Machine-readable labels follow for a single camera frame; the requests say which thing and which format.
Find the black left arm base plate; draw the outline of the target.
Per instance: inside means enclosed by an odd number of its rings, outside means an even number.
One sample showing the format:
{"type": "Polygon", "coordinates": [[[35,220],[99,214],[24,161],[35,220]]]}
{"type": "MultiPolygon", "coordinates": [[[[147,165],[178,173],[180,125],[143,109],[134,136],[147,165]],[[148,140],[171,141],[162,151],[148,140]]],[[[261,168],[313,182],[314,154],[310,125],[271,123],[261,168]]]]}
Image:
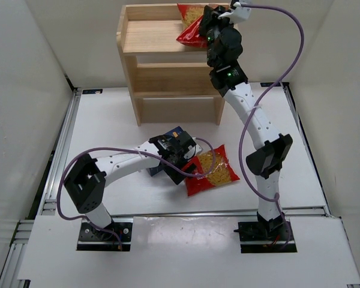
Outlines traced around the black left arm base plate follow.
{"type": "Polygon", "coordinates": [[[77,238],[77,251],[113,251],[129,252],[133,232],[132,218],[113,218],[113,223],[106,228],[117,234],[98,230],[87,221],[82,221],[77,238]]]}

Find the red fusilli pasta bag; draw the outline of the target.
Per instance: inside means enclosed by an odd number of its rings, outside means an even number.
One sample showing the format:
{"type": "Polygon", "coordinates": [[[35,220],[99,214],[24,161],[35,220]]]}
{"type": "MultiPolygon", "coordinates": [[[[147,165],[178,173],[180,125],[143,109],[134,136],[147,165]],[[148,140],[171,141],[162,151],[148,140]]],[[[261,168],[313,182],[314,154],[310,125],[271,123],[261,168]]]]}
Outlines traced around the red fusilli pasta bag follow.
{"type": "Polygon", "coordinates": [[[183,31],[176,38],[178,43],[193,48],[206,48],[206,38],[199,34],[204,7],[205,5],[177,3],[183,24],[183,31]]]}
{"type": "Polygon", "coordinates": [[[206,174],[211,167],[213,168],[211,172],[205,176],[185,178],[188,197],[240,180],[229,163],[225,145],[220,145],[215,148],[214,153],[215,161],[213,161],[211,151],[202,153],[191,159],[191,161],[194,161],[197,165],[198,174],[206,174]]]}

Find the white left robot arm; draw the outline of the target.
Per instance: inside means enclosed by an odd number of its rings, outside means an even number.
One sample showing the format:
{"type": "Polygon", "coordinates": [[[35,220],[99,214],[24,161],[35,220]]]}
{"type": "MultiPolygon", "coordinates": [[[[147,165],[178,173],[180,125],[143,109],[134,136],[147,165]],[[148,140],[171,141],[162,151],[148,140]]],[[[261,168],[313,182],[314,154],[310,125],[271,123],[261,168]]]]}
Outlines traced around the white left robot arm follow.
{"type": "Polygon", "coordinates": [[[185,179],[179,173],[191,173],[196,167],[190,161],[202,152],[195,138],[183,131],[177,136],[159,135],[134,149],[92,158],[80,156],[64,178],[64,187],[78,213],[97,230],[110,230],[113,220],[103,204],[104,189],[111,183],[140,170],[162,166],[167,176],[178,185],[185,179]]]}

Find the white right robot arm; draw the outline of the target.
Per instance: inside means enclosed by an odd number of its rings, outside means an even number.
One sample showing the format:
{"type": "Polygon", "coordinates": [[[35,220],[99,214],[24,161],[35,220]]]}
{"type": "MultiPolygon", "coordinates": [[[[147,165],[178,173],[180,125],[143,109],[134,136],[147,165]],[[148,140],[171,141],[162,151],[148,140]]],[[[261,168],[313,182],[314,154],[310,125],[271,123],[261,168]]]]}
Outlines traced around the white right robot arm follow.
{"type": "Polygon", "coordinates": [[[279,201],[279,178],[282,162],[293,143],[283,135],[256,104],[251,86],[238,64],[243,51],[241,34],[234,24],[248,19],[249,8],[205,6],[199,25],[200,36],[206,38],[207,65],[213,87],[239,116],[253,141],[255,151],[240,157],[255,175],[259,207],[257,223],[242,228],[249,238],[266,239],[282,234],[284,221],[279,201]]]}

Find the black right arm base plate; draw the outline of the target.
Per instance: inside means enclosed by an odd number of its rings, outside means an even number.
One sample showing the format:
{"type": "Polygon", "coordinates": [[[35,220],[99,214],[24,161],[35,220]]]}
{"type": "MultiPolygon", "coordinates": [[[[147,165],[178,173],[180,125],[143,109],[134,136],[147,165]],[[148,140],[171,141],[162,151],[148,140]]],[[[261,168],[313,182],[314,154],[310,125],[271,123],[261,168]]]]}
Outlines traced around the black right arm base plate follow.
{"type": "Polygon", "coordinates": [[[234,230],[239,235],[242,254],[297,253],[289,222],[267,232],[259,222],[238,222],[234,230]]]}

